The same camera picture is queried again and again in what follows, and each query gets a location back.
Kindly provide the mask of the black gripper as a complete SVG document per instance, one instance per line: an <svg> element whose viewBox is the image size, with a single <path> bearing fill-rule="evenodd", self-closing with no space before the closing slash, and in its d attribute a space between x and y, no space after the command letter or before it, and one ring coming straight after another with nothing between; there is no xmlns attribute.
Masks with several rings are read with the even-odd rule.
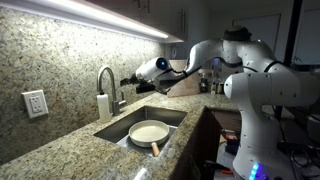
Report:
<svg viewBox="0 0 320 180"><path fill-rule="evenodd" d="M136 93L142 94L155 90L155 86L153 84L148 83L145 80L139 80L135 74L133 74L130 78L124 78L120 81L121 86L136 84Z"/></svg>

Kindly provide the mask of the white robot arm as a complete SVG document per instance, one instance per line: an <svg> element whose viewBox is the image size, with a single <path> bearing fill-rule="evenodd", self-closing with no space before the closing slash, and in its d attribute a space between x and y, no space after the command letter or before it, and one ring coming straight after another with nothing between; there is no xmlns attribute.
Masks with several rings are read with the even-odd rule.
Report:
<svg viewBox="0 0 320 180"><path fill-rule="evenodd" d="M174 70L165 58L156 57L142 64L120 84L134 84L138 93L153 90L166 93L215 58L229 67L243 68L241 73L229 76L224 82L224 94L237 106L242 118L233 169L245 180L294 180L289 158L277 148L280 124L263 112L262 107L312 105L319 98L319 80L283 65L266 43L251 38L246 27L232 26L221 39L195 44L182 71Z"/></svg>

